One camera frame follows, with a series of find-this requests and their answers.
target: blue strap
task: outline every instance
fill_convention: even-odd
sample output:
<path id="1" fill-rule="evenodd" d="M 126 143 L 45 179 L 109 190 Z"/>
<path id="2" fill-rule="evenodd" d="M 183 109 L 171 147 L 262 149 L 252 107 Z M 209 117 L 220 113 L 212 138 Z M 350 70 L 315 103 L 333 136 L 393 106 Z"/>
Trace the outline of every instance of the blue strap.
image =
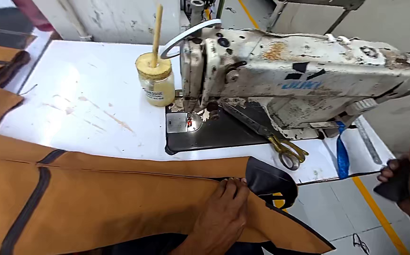
<path id="1" fill-rule="evenodd" d="M 339 175 L 339 179 L 342 180 L 348 177 L 350 160 L 348 159 L 348 153 L 341 139 L 342 132 L 344 132 L 345 130 L 345 124 L 341 121 L 336 121 L 336 123 L 339 125 L 340 133 L 339 137 L 337 138 L 337 166 L 339 168 L 337 174 Z"/>

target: rectangular metal plate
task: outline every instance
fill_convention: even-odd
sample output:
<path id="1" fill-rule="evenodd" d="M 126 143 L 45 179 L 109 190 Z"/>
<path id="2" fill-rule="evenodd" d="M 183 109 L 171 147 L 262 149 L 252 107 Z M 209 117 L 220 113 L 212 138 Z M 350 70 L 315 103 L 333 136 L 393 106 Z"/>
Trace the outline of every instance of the rectangular metal plate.
<path id="1" fill-rule="evenodd" d="M 186 126 L 187 113 L 167 113 L 165 115 L 165 125 L 167 133 L 182 133 L 187 132 Z"/>

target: white table top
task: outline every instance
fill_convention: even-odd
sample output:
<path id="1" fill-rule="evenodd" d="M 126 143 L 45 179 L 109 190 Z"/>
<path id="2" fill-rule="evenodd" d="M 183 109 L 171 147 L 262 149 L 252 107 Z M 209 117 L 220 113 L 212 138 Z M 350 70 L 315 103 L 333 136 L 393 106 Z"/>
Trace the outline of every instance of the white table top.
<path id="1" fill-rule="evenodd" d="M 297 171 L 287 170 L 270 144 L 181 152 L 164 151 L 163 107 L 148 104 L 137 76 L 136 58 L 150 45 L 53 41 L 24 84 L 23 105 L 0 123 L 0 134 L 45 146 L 94 155 L 147 160 L 198 160 L 253 156 L 289 172 L 297 183 L 337 177 L 336 138 L 295 141 L 309 152 Z M 181 88 L 179 58 L 172 59 Z M 361 118 L 383 162 L 394 158 Z M 379 171 L 357 129 L 342 135 L 350 174 Z"/>

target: glass jar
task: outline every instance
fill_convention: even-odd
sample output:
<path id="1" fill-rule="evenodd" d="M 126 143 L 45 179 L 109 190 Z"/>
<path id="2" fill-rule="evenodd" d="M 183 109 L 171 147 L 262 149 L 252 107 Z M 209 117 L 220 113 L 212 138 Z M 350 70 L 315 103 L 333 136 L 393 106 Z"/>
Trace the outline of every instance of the glass jar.
<path id="1" fill-rule="evenodd" d="M 156 67 L 150 67 L 152 53 L 140 55 L 135 61 L 139 81 L 145 98 L 154 106 L 166 106 L 175 99 L 174 74 L 170 60 L 158 59 Z"/>

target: metal frame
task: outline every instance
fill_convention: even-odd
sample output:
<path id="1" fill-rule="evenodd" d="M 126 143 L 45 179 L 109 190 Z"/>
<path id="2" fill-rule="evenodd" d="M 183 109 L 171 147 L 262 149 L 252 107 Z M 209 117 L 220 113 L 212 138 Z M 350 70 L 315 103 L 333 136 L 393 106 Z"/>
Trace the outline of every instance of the metal frame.
<path id="1" fill-rule="evenodd" d="M 267 32 L 271 32 L 272 28 L 276 25 L 277 20 L 279 20 L 282 11 L 287 6 L 287 3 L 298 3 L 298 4 L 316 4 L 316 5 L 326 5 L 326 6 L 339 6 L 343 7 L 344 12 L 337 18 L 337 20 L 331 25 L 331 27 L 325 32 L 329 34 L 344 20 L 344 18 L 352 10 L 357 10 L 366 0 L 274 0 L 277 4 L 273 13 L 268 20 L 268 26 L 266 28 Z"/>

